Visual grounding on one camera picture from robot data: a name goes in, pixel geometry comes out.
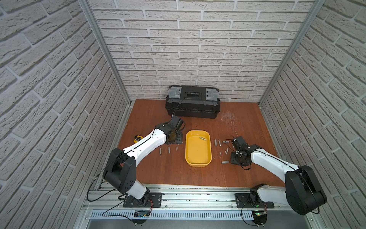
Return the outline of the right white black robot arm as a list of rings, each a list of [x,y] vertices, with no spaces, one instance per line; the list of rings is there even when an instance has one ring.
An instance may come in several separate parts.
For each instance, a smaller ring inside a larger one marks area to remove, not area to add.
[[[247,204],[258,207],[272,202],[290,206],[300,215],[320,213],[320,207],[327,203],[327,196],[311,167],[286,162],[258,145],[248,145],[241,136],[233,138],[231,143],[234,146],[231,164],[244,170],[250,170],[253,164],[259,165],[285,184],[282,188],[266,184],[252,187]]]

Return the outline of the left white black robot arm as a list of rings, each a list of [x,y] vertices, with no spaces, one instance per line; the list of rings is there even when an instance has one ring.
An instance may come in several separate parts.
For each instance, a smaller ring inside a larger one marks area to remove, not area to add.
[[[114,149],[109,156],[103,179],[122,194],[127,194],[145,205],[149,199],[149,189],[136,179],[139,163],[161,145],[181,144],[185,122],[178,116],[158,124],[153,131],[137,143],[120,150]]]

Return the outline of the yellow plastic tray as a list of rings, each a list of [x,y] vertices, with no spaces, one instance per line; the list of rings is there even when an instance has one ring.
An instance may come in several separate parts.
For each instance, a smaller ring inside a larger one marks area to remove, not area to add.
[[[186,134],[185,160],[192,167],[206,167],[212,161],[211,138],[204,130],[191,130]]]

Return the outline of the black plastic toolbox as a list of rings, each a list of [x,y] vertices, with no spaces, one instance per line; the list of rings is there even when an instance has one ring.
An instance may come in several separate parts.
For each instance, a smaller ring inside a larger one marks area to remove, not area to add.
[[[219,95],[215,87],[172,85],[165,108],[169,115],[215,119],[220,112]]]

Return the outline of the yellow tape measure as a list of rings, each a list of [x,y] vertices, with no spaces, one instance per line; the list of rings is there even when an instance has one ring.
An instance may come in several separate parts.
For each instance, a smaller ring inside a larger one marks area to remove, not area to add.
[[[141,136],[141,135],[136,135],[135,137],[134,137],[134,143],[137,143],[137,142],[139,142],[140,140],[142,140],[144,137],[143,136]]]

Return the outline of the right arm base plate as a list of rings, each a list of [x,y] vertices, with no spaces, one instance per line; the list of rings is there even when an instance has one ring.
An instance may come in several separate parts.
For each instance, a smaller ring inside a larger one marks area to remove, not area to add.
[[[263,202],[257,195],[253,193],[235,193],[235,201],[238,209],[254,208],[254,209],[274,209],[273,202]]]

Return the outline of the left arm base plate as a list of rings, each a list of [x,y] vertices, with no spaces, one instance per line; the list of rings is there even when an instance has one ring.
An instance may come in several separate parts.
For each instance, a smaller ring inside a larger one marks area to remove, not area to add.
[[[162,193],[149,192],[145,194],[141,199],[129,195],[123,202],[124,208],[160,208],[162,203]]]

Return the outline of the aluminium rail frame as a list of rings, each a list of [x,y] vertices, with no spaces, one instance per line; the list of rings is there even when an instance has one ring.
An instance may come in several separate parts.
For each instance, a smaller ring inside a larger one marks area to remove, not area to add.
[[[146,184],[151,193],[159,193],[153,200],[153,209],[149,216],[153,219],[171,220],[253,220],[254,212],[266,211],[269,219],[276,211],[293,213],[287,205],[274,203],[267,207],[254,208],[243,205],[243,198],[237,194],[249,194],[249,188],[205,187],[187,185]],[[102,182],[99,190],[92,190],[93,202],[85,201],[74,225],[75,229],[85,229],[93,219],[134,219],[138,207],[124,206],[120,193]]]

